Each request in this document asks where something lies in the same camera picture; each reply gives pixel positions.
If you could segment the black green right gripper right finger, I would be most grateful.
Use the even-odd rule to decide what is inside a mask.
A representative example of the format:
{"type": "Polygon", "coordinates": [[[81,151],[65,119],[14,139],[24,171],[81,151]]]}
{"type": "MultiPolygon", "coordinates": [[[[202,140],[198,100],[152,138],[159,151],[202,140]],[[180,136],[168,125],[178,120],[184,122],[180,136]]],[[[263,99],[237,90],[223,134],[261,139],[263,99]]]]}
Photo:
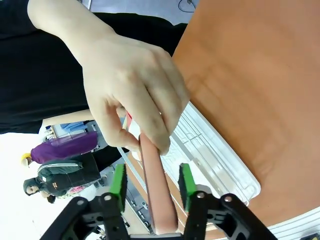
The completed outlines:
{"type": "Polygon", "coordinates": [[[216,198],[198,190],[191,168],[179,166],[179,190],[184,210],[188,213],[183,238],[204,240],[207,223],[212,223],[229,240],[275,240],[272,232],[234,194],[216,198]]]}

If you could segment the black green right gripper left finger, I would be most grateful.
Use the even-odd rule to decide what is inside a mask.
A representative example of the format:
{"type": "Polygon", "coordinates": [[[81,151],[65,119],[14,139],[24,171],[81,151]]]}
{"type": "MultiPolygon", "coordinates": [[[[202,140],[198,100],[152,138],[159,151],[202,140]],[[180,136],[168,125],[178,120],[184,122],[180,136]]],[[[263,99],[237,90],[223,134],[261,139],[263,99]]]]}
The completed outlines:
{"type": "Polygon", "coordinates": [[[42,240],[85,240],[104,225],[107,240],[129,240],[122,213],[125,211],[127,171],[124,164],[115,168],[109,191],[91,201],[74,197],[41,237],[42,240]]]}

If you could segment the person's left hand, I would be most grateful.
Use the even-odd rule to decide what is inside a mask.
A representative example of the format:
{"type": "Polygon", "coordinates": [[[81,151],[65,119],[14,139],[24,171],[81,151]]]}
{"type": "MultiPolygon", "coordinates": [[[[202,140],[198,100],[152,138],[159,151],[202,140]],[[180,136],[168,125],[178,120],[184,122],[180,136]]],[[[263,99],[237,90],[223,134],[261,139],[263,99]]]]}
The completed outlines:
{"type": "Polygon", "coordinates": [[[116,34],[82,39],[71,51],[82,66],[87,103],[106,142],[131,150],[139,147],[122,127],[117,113],[122,107],[166,154],[190,99],[171,56],[160,47],[116,34]]]}

